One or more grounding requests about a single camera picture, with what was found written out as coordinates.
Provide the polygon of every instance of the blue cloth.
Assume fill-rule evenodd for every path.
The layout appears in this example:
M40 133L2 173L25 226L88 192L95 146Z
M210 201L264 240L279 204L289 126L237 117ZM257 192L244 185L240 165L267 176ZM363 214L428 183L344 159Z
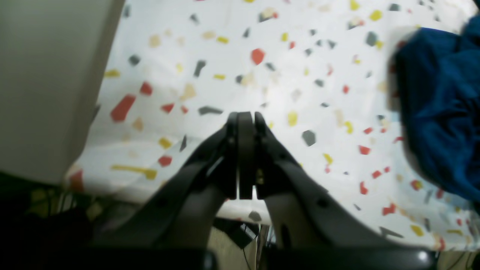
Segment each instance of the blue cloth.
M408 141L445 190L480 202L480 17L461 36L423 28L396 55Z

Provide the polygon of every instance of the tablecloth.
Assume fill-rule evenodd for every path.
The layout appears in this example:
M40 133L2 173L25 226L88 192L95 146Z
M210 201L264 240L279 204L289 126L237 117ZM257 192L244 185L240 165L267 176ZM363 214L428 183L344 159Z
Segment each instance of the tablecloth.
M127 1L65 186L144 203L230 112L259 111L378 234L476 249L471 204L426 179L408 150L391 60L418 28L458 33L476 11L469 0ZM218 216L271 222L255 196Z

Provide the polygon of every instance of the red fleck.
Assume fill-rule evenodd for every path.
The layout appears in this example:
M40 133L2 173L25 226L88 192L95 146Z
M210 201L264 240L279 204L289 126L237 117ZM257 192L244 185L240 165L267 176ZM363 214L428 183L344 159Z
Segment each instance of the red fleck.
M368 148L368 147L359 145L359 149L360 149L360 154L362 154L362 155L368 155L368 154L370 154L370 150L371 150L371 149Z
M360 193L367 195L368 189L365 187L365 181L360 182Z
M84 178L83 178L84 171L79 170L78 172L74 173L70 176L70 189L76 192L83 192L84 191Z
M172 163L172 157L162 156L161 158L158 159L158 163L160 163L162 167L166 167Z
M373 128L369 127L369 128L367 128L366 130L364 130L363 132L364 132L365 134L370 134L370 132L372 132L372 131L373 131Z
M164 112L170 113L172 111L174 105L175 105L175 103L165 104L161 108Z
M374 171L374 172L372 173L372 177L373 177L374 179L377 179L380 175L382 175L382 173L381 173L380 171Z
M395 140L393 141L393 143L397 143L398 141L403 141L403 137L397 137L397 138L395 138Z
M128 111L135 102L135 96L126 95L123 99L117 104L117 106L110 113L110 117L113 122L123 122L127 118Z
M413 187L413 189L415 189L416 191L420 190L420 185L418 185L418 183L420 183L420 181L418 180L413 180L412 182L410 182L410 185Z
M265 52L262 49L254 49L252 51L252 61L258 65L264 60Z
M445 240L443 237L440 237L440 249L439 251L443 251L445 249Z
M444 190L443 189L438 189L437 191L437 199L441 199L444 196Z
M332 67L332 65L328 64L328 65L327 65L327 68L328 68L327 76L332 75L332 73L333 73L333 67Z
M405 41L400 41L400 42L396 45L396 47L397 47L397 48L401 48L401 47L405 46L405 44L406 44Z
M142 87L140 88L140 93L147 96L151 96L152 92L153 92L152 86L148 82L144 82L144 84L142 84Z
M393 214L395 213L396 206L395 204L391 203L390 207L384 207L384 210L382 211L382 215L386 216L388 214Z

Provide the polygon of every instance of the blue fabric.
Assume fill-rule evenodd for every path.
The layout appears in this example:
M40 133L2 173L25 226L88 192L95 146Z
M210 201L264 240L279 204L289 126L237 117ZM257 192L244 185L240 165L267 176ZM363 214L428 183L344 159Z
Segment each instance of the blue fabric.
M480 202L480 17L461 36L422 28L396 55L408 141L445 190Z

